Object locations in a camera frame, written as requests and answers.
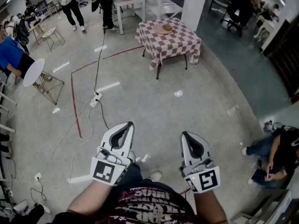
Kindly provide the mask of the white round side table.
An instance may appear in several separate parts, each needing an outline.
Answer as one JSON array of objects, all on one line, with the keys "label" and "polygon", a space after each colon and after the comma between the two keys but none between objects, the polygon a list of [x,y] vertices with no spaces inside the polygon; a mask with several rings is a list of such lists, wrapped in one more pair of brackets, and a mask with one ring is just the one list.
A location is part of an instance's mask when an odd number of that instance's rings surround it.
[{"label": "white round side table", "polygon": [[46,97],[53,105],[57,105],[64,81],[44,71],[45,59],[39,58],[29,67],[24,79],[25,88],[33,86],[41,95]]}]

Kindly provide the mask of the white desk with curved legs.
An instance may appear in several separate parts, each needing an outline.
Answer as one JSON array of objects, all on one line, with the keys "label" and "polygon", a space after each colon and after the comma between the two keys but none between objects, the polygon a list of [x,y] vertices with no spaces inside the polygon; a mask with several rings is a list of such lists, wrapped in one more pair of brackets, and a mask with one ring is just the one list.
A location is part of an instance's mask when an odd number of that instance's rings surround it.
[{"label": "white desk with curved legs", "polygon": [[262,25],[259,27],[258,32],[253,36],[254,39],[258,39],[258,41],[266,41],[272,31],[274,30],[277,22],[276,21],[270,21],[265,19],[263,16],[259,16],[256,25],[262,22]]}]

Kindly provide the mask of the white power strip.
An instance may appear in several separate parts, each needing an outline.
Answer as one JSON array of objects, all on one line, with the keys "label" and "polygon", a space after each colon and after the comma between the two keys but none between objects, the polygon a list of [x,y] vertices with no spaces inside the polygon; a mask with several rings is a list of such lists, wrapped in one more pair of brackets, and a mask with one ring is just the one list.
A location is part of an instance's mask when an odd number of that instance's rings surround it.
[{"label": "white power strip", "polygon": [[101,93],[99,93],[99,92],[96,93],[94,98],[90,102],[90,106],[95,107],[100,102],[101,97],[102,97]]}]

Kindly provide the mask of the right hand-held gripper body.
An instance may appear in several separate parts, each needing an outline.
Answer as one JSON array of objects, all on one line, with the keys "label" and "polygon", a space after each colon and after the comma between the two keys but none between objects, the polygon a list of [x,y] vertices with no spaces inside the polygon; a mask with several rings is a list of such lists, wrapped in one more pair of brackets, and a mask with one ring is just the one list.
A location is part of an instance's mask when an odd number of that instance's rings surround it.
[{"label": "right hand-held gripper body", "polygon": [[210,157],[189,166],[180,167],[184,180],[193,193],[211,191],[221,185],[220,168]]}]

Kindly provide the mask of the dark wooden staircase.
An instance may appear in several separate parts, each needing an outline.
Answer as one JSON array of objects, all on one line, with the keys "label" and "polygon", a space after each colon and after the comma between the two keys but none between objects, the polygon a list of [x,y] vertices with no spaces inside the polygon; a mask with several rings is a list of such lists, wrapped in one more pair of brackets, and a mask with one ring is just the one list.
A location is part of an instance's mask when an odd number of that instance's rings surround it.
[{"label": "dark wooden staircase", "polygon": [[299,102],[299,15],[284,21],[263,51],[282,79],[292,104]]}]

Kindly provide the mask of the white square table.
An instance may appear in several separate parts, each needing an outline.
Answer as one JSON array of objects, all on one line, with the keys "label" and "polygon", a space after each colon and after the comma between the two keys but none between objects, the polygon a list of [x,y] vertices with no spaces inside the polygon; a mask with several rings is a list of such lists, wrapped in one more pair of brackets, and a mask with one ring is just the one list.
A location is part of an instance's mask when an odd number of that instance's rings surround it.
[{"label": "white square table", "polygon": [[123,35],[123,27],[122,27],[122,17],[121,17],[121,7],[122,6],[131,6],[131,11],[133,15],[135,15],[135,4],[141,4],[141,20],[142,22],[146,21],[146,0],[114,0],[114,6],[117,12],[117,21],[120,28],[120,34]]}]

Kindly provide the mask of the black office chair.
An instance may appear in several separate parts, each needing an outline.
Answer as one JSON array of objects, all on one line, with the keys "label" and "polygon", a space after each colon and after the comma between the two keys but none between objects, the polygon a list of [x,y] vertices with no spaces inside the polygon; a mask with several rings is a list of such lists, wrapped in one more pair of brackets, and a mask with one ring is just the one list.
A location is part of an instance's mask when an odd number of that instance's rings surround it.
[{"label": "black office chair", "polygon": [[254,12],[251,0],[231,0],[220,23],[227,23],[227,31],[232,27],[236,28],[239,36],[242,37],[244,27]]}]

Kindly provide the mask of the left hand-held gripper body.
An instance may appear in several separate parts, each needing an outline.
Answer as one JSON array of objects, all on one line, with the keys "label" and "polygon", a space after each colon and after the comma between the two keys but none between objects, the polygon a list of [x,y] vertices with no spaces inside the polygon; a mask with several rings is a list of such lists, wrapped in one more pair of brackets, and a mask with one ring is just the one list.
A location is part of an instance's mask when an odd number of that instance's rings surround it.
[{"label": "left hand-held gripper body", "polygon": [[117,186],[130,164],[128,157],[97,147],[97,155],[92,157],[90,178],[109,186]]}]

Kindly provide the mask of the white pillar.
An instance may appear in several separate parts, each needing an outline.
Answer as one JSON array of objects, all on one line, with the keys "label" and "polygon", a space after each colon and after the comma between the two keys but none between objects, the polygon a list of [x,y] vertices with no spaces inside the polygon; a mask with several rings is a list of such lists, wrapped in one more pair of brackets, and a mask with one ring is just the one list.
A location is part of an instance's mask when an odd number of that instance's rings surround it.
[{"label": "white pillar", "polygon": [[192,31],[196,31],[205,0],[184,0],[181,21]]}]

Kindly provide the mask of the white metal shelf rack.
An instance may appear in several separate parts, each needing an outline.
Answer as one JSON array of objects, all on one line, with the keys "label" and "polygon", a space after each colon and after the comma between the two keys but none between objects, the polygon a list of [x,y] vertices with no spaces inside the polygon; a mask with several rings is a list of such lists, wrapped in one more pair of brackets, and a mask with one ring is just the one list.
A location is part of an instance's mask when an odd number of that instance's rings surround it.
[{"label": "white metal shelf rack", "polygon": [[182,10],[173,0],[145,0],[146,21],[174,17]]}]

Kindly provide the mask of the small wooden table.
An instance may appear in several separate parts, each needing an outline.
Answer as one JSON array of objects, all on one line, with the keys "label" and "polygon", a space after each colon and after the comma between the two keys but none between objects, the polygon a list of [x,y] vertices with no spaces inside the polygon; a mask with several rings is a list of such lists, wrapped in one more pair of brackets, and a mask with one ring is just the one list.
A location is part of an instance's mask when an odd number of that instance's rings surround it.
[{"label": "small wooden table", "polygon": [[42,29],[42,25],[44,24],[45,19],[41,19],[37,24],[33,25],[28,32],[33,33],[33,36],[35,38],[35,41],[37,45],[39,45],[39,41],[42,39],[44,35],[44,30]]}]

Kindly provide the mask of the red white checkered tablecloth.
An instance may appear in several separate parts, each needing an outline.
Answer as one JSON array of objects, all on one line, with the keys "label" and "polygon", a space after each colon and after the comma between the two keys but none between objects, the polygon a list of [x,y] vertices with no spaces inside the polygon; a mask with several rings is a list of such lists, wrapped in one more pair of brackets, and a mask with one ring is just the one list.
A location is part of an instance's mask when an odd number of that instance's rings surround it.
[{"label": "red white checkered tablecloth", "polygon": [[[168,34],[159,34],[154,30],[157,25],[167,24],[172,27]],[[135,39],[152,57],[150,70],[162,64],[164,59],[184,54],[191,55],[191,64],[196,66],[199,62],[201,39],[178,18],[140,22]]]}]

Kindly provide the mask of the person's left forearm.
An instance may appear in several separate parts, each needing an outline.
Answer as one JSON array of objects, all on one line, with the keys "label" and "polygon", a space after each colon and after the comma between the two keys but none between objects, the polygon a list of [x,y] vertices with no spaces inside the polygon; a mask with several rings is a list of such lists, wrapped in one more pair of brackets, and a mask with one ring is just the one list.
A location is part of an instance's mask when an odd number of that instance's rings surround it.
[{"label": "person's left forearm", "polygon": [[93,181],[72,201],[67,211],[83,216],[92,216],[101,209],[111,189],[110,185]]}]

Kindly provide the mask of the person's right forearm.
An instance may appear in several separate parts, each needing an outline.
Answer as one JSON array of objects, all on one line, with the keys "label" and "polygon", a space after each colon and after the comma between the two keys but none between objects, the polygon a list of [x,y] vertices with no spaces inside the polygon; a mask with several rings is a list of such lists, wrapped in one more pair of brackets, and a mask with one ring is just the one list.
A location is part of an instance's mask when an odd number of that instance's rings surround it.
[{"label": "person's right forearm", "polygon": [[194,200],[197,215],[203,218],[207,224],[229,224],[224,209],[212,190],[195,193]]}]

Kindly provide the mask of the dark metal table frame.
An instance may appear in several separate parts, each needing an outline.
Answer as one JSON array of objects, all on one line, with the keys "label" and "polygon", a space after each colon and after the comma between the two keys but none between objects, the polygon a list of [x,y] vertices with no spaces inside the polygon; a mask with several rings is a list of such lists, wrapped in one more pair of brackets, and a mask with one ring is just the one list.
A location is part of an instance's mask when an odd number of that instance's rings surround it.
[{"label": "dark metal table frame", "polygon": [[179,48],[171,48],[171,49],[163,49],[162,47],[158,48],[144,48],[142,52],[142,57],[145,57],[145,53],[148,53],[151,57],[149,68],[151,70],[157,69],[156,72],[156,80],[159,79],[161,69],[163,66],[164,60],[177,57],[177,56],[183,56],[185,60],[185,70],[188,69],[188,61],[187,61],[187,52],[186,51],[179,51],[181,47]]}]

